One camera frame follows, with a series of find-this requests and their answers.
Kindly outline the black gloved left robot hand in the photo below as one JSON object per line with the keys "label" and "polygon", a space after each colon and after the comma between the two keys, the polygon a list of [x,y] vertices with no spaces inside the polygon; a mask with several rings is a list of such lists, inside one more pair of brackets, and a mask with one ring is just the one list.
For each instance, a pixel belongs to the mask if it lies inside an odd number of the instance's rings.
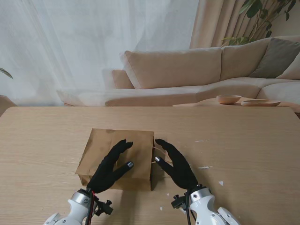
{"label": "black gloved left robot hand", "polygon": [[126,162],[116,170],[113,170],[113,168],[120,155],[132,146],[133,142],[127,142],[126,139],[121,140],[114,145],[99,164],[96,172],[91,177],[87,188],[95,194],[104,192],[111,188],[125,173],[130,171],[134,167],[134,164],[131,161]]}

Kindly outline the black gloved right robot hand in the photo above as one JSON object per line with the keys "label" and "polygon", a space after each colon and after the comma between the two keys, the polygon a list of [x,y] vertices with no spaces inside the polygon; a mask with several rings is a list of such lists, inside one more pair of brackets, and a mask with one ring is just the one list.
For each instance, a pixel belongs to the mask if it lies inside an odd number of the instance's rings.
{"label": "black gloved right robot hand", "polygon": [[155,157],[156,163],[172,178],[178,187],[185,190],[195,188],[198,185],[198,181],[185,157],[165,140],[156,139],[155,142],[166,150],[172,165],[165,162],[161,157]]}

